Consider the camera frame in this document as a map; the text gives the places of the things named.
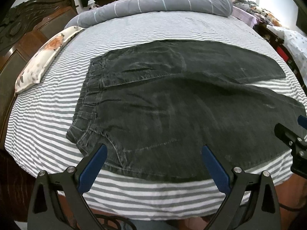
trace metal screw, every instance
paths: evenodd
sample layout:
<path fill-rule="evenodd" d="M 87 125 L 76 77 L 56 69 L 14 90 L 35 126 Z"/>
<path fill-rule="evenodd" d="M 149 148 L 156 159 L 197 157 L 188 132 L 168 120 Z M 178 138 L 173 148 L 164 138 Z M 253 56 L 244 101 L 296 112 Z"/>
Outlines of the metal screw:
<path fill-rule="evenodd" d="M 41 170 L 40 172 L 38 172 L 38 175 L 39 175 L 39 176 L 43 176 L 45 173 L 46 173 L 45 170 Z"/>
<path fill-rule="evenodd" d="M 71 173 L 71 172 L 74 172 L 75 171 L 75 167 L 74 166 L 70 166 L 67 168 L 67 172 L 68 173 Z"/>
<path fill-rule="evenodd" d="M 241 173 L 242 172 L 242 169 L 240 167 L 234 167 L 233 170 L 236 172 L 236 173 Z"/>
<path fill-rule="evenodd" d="M 265 170 L 265 171 L 263 172 L 263 175 L 264 175 L 264 176 L 270 176 L 270 173 L 269 173 L 269 171 L 266 171 L 266 170 Z"/>

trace wooden headboard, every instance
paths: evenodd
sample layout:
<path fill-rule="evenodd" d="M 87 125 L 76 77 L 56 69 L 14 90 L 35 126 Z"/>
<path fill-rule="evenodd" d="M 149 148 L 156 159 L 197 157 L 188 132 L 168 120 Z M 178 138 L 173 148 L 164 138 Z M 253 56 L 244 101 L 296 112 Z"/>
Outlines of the wooden headboard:
<path fill-rule="evenodd" d="M 76 11 L 74 0 L 29 0 L 11 8 L 0 23 L 0 56 L 5 55 L 43 18 L 65 7 L 72 7 Z"/>
<path fill-rule="evenodd" d="M 48 40 L 45 31 L 55 35 L 76 14 L 74 0 L 30 0 L 11 8 L 0 24 L 0 206 L 14 220 L 27 221 L 35 182 L 4 149 L 16 99 L 14 84 L 23 67 Z"/>

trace black cable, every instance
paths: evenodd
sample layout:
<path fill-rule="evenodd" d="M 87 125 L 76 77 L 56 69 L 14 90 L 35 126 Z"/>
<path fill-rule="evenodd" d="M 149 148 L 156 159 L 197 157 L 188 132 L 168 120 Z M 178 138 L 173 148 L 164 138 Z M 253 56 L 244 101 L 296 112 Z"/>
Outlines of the black cable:
<path fill-rule="evenodd" d="M 121 225 L 119 224 L 119 221 L 122 221 L 124 223 L 123 230 L 126 230 L 126 225 L 129 225 L 132 230 L 137 230 L 136 226 L 127 218 L 121 217 L 121 216 L 106 216 L 103 214 L 95 214 L 97 219 L 104 219 L 104 224 L 101 224 L 104 228 L 107 230 L 122 230 Z M 113 222 L 117 228 L 114 228 L 110 225 L 108 225 L 108 221 Z"/>
<path fill-rule="evenodd" d="M 283 205 L 283 204 L 279 204 L 279 206 L 281 207 L 281 208 L 283 208 L 283 209 L 285 209 L 285 210 L 287 210 L 287 211 L 290 211 L 290 212 L 299 212 L 299 211 L 301 211 L 304 207 L 301 207 L 301 208 L 299 208 L 299 209 L 296 209 L 296 208 L 290 208 L 290 207 L 287 207 L 286 205 Z"/>

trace carved wooden bed frame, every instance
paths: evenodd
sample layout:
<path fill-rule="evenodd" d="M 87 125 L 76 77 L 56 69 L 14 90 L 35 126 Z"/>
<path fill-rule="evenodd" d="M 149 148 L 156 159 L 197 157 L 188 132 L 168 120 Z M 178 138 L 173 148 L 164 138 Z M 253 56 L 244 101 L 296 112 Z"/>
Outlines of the carved wooden bed frame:
<path fill-rule="evenodd" d="M 59 11 L 68 9 L 74 10 L 77 14 L 74 0 L 29 0 L 11 8 L 0 23 L 0 205 L 18 221 L 27 221 L 35 178 L 19 167 L 4 149 L 8 118 L 15 101 L 13 87 L 8 87 L 15 81 L 12 83 L 7 79 L 5 72 L 9 70 L 12 77 L 17 77 L 23 68 L 10 68 L 7 60 L 18 51 L 26 64 L 47 41 L 38 30 L 32 31 L 33 28 L 51 14 L 54 16 Z M 5 104 L 5 98 L 11 101 L 10 105 Z"/>
<path fill-rule="evenodd" d="M 5 55 L 42 19 L 65 7 L 72 7 L 76 11 L 74 0 L 29 0 L 11 8 L 0 23 L 0 55 Z"/>

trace floor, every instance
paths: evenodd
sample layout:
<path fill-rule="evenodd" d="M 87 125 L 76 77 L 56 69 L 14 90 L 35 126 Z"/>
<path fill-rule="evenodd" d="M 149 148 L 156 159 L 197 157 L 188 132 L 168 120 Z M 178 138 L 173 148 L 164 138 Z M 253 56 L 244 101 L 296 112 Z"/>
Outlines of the floor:
<path fill-rule="evenodd" d="M 280 203 L 291 207 L 300 208 L 306 203 L 307 198 L 307 180 L 293 174 L 286 182 L 276 186 L 276 192 Z M 73 222 L 73 214 L 69 209 L 68 203 L 64 196 L 59 196 L 61 206 L 68 220 Z M 93 209 L 95 214 L 110 215 L 98 210 Z M 292 220 L 298 213 L 293 213 L 280 209 L 282 230 L 287 230 Z M 202 218 L 189 218 L 178 221 L 179 230 L 203 230 L 207 225 Z"/>

